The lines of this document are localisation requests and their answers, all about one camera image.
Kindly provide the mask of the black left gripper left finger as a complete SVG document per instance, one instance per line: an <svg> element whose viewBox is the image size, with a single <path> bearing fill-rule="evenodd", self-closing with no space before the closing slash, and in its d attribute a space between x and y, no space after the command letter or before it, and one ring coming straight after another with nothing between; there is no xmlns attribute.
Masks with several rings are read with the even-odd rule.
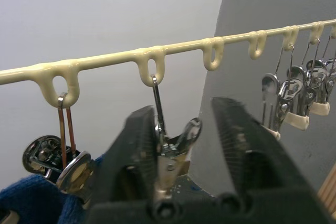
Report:
<svg viewBox="0 0 336 224"><path fill-rule="evenodd" d="M154 108L132 112L102 157L91 204L151 200L157 177Z"/></svg>

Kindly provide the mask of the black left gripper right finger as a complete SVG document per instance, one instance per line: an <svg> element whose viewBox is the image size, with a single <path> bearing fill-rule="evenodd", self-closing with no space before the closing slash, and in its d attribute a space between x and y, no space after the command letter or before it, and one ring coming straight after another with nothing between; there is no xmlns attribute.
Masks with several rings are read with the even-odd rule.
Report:
<svg viewBox="0 0 336 224"><path fill-rule="evenodd" d="M315 196L285 147L241 102L213 97L211 106L224 159L239 196Z"/></svg>

